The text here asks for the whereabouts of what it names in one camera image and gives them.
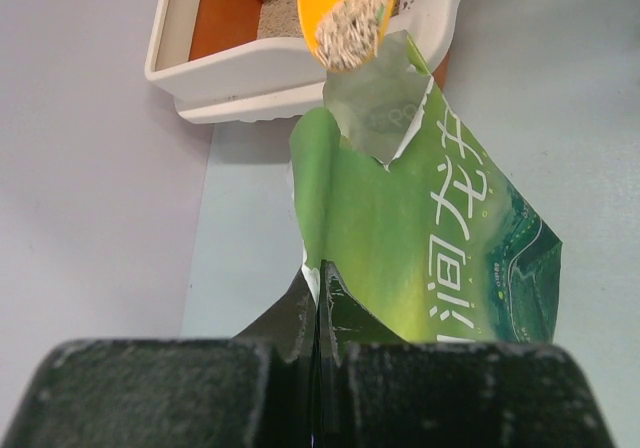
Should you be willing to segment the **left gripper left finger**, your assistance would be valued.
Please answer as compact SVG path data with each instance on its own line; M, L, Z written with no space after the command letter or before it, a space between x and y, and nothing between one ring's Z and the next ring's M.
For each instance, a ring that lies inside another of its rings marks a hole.
M302 275L229 339L84 339L38 367L6 447L308 447L316 308Z

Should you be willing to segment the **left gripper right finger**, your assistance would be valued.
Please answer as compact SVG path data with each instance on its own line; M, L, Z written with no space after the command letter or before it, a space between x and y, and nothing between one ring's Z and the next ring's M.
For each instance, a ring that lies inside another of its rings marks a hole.
M409 343L323 262L317 447L610 447L574 359L550 344Z

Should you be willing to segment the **green litter bag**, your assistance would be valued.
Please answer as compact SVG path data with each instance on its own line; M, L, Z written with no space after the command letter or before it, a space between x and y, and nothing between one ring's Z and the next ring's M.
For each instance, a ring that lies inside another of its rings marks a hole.
M290 137L303 271L413 342L553 339L562 244L446 101L411 36L331 74Z

